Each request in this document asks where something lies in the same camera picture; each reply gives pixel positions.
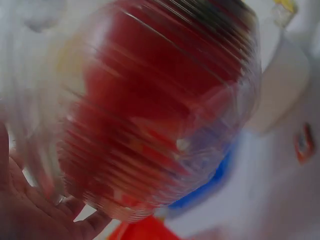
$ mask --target white surface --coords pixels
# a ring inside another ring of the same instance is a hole
[[[310,87],[272,131],[263,137],[243,134],[237,167],[224,188],[166,222],[181,237],[222,225],[233,228],[240,240],[320,239],[320,152],[300,166],[293,144],[304,122],[320,143],[320,53],[315,52],[320,42],[314,40],[320,1],[297,2],[299,14],[286,35],[313,53]]]
[[[310,66],[305,54],[286,38],[279,46],[272,45],[275,35],[270,33],[269,25],[261,28],[262,32],[268,30],[262,34],[264,42],[261,38],[262,51],[267,53],[261,52],[261,56],[267,55],[269,59],[272,53],[275,56],[262,75],[259,107],[246,124],[246,128],[257,134],[273,127],[299,100],[310,82]]]
[[[279,50],[282,30],[271,18],[260,21],[261,70],[264,73]]]

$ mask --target yellow object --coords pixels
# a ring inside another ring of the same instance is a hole
[[[296,3],[294,0],[273,0],[276,4],[281,4],[283,7],[291,13],[296,12]]]

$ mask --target ribbed plastic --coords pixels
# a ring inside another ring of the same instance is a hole
[[[75,2],[50,27],[6,5],[10,125],[48,198],[136,222],[208,181],[250,116],[258,21],[240,0]]]

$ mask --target finger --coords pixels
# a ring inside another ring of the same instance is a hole
[[[9,137],[6,126],[0,123],[0,188],[9,187]]]
[[[9,156],[12,158],[13,161],[18,165],[20,169],[24,169],[24,160],[17,152],[17,149],[15,147],[11,148],[9,151]]]
[[[111,218],[103,212],[96,211],[83,221],[78,221],[83,240],[92,240],[98,236],[103,229],[111,222]]]
[[[79,213],[84,209],[85,203],[76,199],[73,196],[66,198],[63,202],[61,202],[57,208],[60,209],[64,214],[69,216],[72,220],[74,220]]]

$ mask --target blue object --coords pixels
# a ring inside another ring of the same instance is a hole
[[[187,208],[190,205],[192,205],[192,203],[194,203],[196,200],[198,200],[208,192],[211,192],[214,187],[216,187],[219,183],[221,183],[221,181],[224,179],[224,176],[228,173],[228,170],[231,166],[235,145],[231,147],[231,149],[229,150],[225,158],[220,163],[219,167],[216,169],[214,176],[211,178],[211,180],[208,183],[197,188],[193,192],[189,193],[187,196],[172,203],[171,205],[168,206],[168,208],[170,210]]]

